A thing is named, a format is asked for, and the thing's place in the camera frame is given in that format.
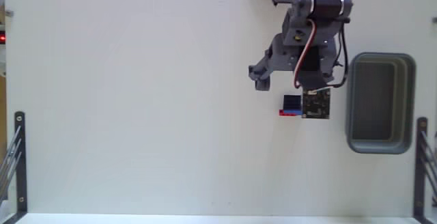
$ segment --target black cable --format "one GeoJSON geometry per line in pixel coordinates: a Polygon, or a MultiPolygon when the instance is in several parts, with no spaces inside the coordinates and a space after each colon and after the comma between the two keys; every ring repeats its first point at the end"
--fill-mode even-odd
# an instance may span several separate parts
{"type": "Polygon", "coordinates": [[[341,35],[339,32],[339,52],[337,53],[333,67],[335,67],[338,64],[342,49],[343,49],[343,44],[341,43],[341,35]]]}
{"type": "Polygon", "coordinates": [[[344,33],[344,24],[342,24],[340,32],[339,32],[339,38],[341,38],[341,43],[343,44],[343,54],[344,54],[344,73],[343,73],[343,80],[339,84],[334,85],[328,85],[328,87],[343,87],[344,83],[346,83],[346,80],[348,79],[349,74],[349,58],[348,58],[348,48],[346,46],[346,38],[344,33]]]}

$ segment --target white table surface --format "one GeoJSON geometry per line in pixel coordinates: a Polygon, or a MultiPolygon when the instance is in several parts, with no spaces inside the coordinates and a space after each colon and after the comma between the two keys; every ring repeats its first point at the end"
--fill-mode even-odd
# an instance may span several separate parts
{"type": "Polygon", "coordinates": [[[111,214],[27,214],[18,224],[415,224],[411,218],[144,216],[111,214]]]}

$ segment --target gray plastic bin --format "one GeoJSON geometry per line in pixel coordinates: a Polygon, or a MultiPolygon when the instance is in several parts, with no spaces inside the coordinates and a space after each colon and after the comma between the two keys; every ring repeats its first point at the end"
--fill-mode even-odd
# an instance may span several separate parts
{"type": "Polygon", "coordinates": [[[361,53],[350,69],[346,120],[349,146],[358,153],[406,152],[412,140],[413,58],[361,53]]]}

